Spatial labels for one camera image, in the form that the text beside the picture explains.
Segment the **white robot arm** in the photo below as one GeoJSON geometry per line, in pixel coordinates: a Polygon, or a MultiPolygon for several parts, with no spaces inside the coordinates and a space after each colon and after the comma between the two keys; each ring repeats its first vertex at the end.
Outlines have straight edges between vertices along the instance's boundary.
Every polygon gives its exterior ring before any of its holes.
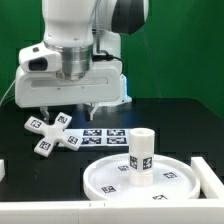
{"type": "Polygon", "coordinates": [[[42,0],[43,40],[19,52],[15,102],[22,108],[129,103],[122,34],[146,22],[149,0],[42,0]]]}

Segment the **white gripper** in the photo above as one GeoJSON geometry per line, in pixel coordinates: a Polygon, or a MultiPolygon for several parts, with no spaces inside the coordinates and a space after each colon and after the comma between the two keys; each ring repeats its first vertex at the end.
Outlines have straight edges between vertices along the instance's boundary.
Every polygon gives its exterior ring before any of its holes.
{"type": "Polygon", "coordinates": [[[40,107],[49,120],[48,106],[91,103],[89,119],[94,119],[98,102],[116,101],[121,96],[120,61],[95,62],[92,69],[78,80],[58,79],[55,72],[16,72],[15,102],[21,108],[40,107]]]}

